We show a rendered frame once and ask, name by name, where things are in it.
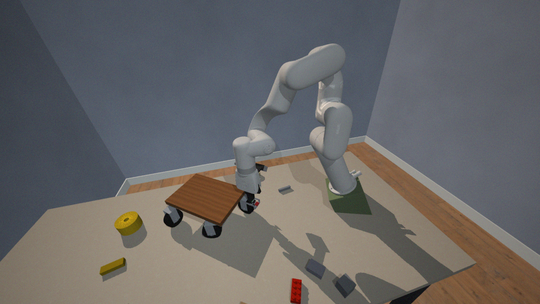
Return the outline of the red toy building brick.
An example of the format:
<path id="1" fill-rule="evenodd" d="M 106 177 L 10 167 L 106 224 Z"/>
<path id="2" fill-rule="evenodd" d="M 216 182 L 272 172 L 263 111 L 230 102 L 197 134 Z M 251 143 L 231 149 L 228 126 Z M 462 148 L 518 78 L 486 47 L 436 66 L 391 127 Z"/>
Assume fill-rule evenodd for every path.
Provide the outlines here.
<path id="1" fill-rule="evenodd" d="M 291 303 L 301 304 L 302 280 L 292 278 Z"/>

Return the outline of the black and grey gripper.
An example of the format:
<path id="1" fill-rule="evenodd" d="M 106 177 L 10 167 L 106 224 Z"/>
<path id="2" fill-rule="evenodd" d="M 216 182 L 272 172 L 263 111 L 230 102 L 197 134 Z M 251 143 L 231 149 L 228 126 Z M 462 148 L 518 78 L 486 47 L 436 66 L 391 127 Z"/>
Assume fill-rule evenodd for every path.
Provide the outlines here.
<path id="1" fill-rule="evenodd" d="M 242 175 L 235 171 L 235 181 L 238 189 L 243 190 L 247 194 L 248 201 L 252 202 L 255 196 L 254 194 L 260 194 L 262 191 L 262 183 L 260 180 L 258 169 L 248 175 Z"/>

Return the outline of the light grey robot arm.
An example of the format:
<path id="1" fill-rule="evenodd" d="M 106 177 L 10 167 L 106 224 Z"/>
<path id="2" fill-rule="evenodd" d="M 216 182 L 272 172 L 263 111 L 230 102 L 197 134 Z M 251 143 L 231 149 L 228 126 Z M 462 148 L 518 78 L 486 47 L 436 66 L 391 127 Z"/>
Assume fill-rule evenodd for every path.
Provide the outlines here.
<path id="1" fill-rule="evenodd" d="M 282 64 L 267 102 L 251 120 L 247 137 L 238 137 L 232 143 L 238 173 L 248 175 L 255 169 L 267 172 L 268 167 L 255 163 L 255 157 L 270 155 L 276 149 L 275 141 L 265 132 L 268 123 L 275 116 L 289 112 L 297 90 L 319 83 L 316 119 L 325 127 L 312 130 L 310 144 L 329 179 L 332 193 L 345 195 L 356 188 L 356 177 L 362 173 L 349 172 L 343 158 L 353 123 L 351 109 L 341 102 L 340 69 L 345 60 L 343 47 L 331 43 L 312 49 L 306 57 Z"/>

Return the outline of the yellow rectangular bar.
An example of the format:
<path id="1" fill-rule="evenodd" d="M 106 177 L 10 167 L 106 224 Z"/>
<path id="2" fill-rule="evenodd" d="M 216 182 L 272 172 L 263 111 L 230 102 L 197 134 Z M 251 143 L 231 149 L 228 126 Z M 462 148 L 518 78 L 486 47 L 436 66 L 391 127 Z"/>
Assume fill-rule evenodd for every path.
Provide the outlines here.
<path id="1" fill-rule="evenodd" d="M 114 262 L 111 262 L 109 264 L 106 264 L 104 266 L 102 266 L 100 268 L 100 275 L 103 276 L 103 275 L 106 275 L 112 271 L 115 271 L 121 267 L 124 267 L 125 266 L 125 262 L 126 262 L 126 259 L 123 257 L 123 258 L 120 258 Z"/>

